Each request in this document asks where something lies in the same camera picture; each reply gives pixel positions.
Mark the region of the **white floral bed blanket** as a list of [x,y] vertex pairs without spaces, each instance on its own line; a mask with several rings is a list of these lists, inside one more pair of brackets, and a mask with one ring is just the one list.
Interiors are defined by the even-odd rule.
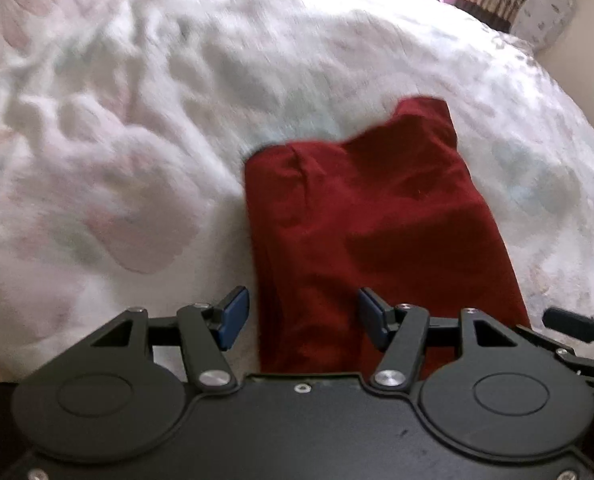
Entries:
[[0,378],[253,280],[242,164],[445,99],[529,316],[594,314],[594,129],[433,0],[0,0]]

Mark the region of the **dark red garment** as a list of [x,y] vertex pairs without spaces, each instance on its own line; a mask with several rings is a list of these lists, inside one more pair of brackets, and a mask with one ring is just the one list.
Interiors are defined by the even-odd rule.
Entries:
[[371,374],[361,288],[437,318],[528,323],[497,223],[459,154],[446,102],[415,96],[344,142],[291,142],[244,167],[267,374]]

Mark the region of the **white patterned pillow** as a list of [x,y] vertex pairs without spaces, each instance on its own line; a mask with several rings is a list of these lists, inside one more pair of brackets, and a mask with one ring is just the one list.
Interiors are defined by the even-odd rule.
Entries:
[[550,48],[576,11],[575,0],[525,0],[516,13],[510,34],[532,45],[535,51]]

